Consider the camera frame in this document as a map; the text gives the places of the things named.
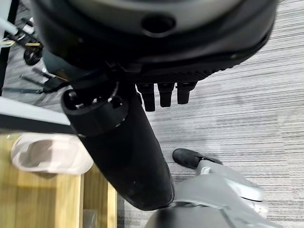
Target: black tube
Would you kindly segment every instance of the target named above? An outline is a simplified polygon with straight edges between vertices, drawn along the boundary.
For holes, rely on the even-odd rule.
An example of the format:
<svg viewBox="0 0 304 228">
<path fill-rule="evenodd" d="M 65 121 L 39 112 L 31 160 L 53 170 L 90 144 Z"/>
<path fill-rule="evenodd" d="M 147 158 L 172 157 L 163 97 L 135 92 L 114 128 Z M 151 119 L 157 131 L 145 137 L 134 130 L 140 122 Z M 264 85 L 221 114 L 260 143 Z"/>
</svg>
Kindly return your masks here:
<svg viewBox="0 0 304 228">
<path fill-rule="evenodd" d="M 134 88 L 113 110 L 107 101 L 74 109 L 68 93 L 61 100 L 63 111 L 118 193 L 141 210 L 169 205 L 174 198 L 171 174 Z"/>
</svg>

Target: metal leg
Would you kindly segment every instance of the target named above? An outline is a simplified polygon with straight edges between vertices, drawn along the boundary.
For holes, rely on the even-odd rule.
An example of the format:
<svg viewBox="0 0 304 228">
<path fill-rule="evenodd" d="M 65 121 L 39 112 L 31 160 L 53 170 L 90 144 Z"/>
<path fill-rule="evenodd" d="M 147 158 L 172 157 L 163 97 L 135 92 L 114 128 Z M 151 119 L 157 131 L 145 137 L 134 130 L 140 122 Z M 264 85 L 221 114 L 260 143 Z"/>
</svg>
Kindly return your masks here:
<svg viewBox="0 0 304 228">
<path fill-rule="evenodd" d="M 42 94 L 42 89 L 24 89 L 24 88 L 2 88 L 3 92 L 20 93 L 20 94 Z"/>
</svg>

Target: metal frame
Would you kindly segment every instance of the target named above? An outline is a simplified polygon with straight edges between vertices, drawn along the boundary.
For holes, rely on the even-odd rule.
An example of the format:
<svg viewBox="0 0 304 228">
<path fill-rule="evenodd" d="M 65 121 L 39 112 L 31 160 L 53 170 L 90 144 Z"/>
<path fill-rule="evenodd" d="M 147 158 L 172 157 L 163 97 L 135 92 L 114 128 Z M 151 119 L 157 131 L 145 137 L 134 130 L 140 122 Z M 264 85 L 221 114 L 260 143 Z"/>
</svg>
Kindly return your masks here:
<svg viewBox="0 0 304 228">
<path fill-rule="evenodd" d="M 66 115 L 0 97 L 0 130 L 74 134 Z"/>
</svg>

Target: black cable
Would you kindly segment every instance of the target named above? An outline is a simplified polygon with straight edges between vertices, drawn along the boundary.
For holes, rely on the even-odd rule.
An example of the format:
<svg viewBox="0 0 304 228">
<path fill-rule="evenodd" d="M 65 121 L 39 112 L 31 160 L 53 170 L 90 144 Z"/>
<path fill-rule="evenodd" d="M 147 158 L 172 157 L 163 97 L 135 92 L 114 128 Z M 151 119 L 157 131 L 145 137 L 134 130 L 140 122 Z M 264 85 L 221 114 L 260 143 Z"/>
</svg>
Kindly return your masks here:
<svg viewBox="0 0 304 228">
<path fill-rule="evenodd" d="M 40 61 L 41 52 L 40 51 L 33 52 L 32 50 L 26 49 L 24 51 L 23 58 L 28 66 L 33 66 Z"/>
</svg>

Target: white pole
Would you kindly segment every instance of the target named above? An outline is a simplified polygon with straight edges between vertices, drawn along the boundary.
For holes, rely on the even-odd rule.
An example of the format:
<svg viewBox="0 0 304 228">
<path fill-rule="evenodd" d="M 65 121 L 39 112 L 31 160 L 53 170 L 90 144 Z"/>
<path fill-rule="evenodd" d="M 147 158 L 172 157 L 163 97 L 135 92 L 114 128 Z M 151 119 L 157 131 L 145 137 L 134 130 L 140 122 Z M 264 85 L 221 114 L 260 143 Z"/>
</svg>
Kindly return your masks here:
<svg viewBox="0 0 304 228">
<path fill-rule="evenodd" d="M 16 35 L 18 33 L 16 26 L 2 18 L 0 18 L 0 28 L 3 28 L 5 31 L 12 35 Z"/>
</svg>

